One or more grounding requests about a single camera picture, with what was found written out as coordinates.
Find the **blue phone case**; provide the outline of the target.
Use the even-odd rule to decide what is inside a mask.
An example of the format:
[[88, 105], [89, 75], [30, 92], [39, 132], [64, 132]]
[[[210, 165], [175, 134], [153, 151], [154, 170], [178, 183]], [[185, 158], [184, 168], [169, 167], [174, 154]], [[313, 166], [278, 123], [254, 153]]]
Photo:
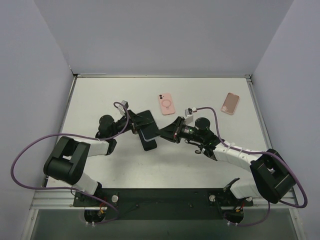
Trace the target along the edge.
[[156, 130], [141, 129], [139, 133], [142, 135], [142, 139], [145, 142], [153, 141], [159, 137], [159, 134]]

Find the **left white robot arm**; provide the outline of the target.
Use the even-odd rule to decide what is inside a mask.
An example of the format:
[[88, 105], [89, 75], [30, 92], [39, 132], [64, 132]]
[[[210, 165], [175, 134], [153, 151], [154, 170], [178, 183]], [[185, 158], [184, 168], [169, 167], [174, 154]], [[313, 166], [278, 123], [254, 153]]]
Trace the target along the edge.
[[135, 114], [129, 110], [128, 113], [129, 117], [124, 115], [118, 121], [110, 115], [103, 115], [99, 119], [96, 140], [62, 136], [44, 164], [44, 174], [85, 192], [84, 199], [90, 205], [100, 204], [103, 199], [102, 192], [98, 190], [101, 184], [84, 173], [87, 158], [110, 155], [117, 141], [109, 138], [128, 131], [139, 135], [145, 151], [157, 147], [154, 138], [158, 126], [151, 111]]

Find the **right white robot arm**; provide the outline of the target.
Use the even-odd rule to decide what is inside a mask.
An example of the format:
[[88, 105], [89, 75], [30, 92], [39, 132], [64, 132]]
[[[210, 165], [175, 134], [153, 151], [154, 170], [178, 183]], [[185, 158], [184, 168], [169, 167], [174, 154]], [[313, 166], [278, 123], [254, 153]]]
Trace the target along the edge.
[[228, 191], [237, 199], [262, 197], [276, 204], [296, 184], [291, 173], [278, 161], [280, 156], [275, 150], [269, 149], [266, 154], [253, 154], [250, 150], [231, 146], [226, 141], [221, 142], [210, 126], [211, 122], [205, 117], [198, 118], [194, 126], [187, 125], [183, 117], [177, 117], [157, 133], [169, 142], [178, 144], [184, 140], [187, 144], [198, 147], [197, 154], [251, 173], [252, 179], [239, 179], [228, 186]]

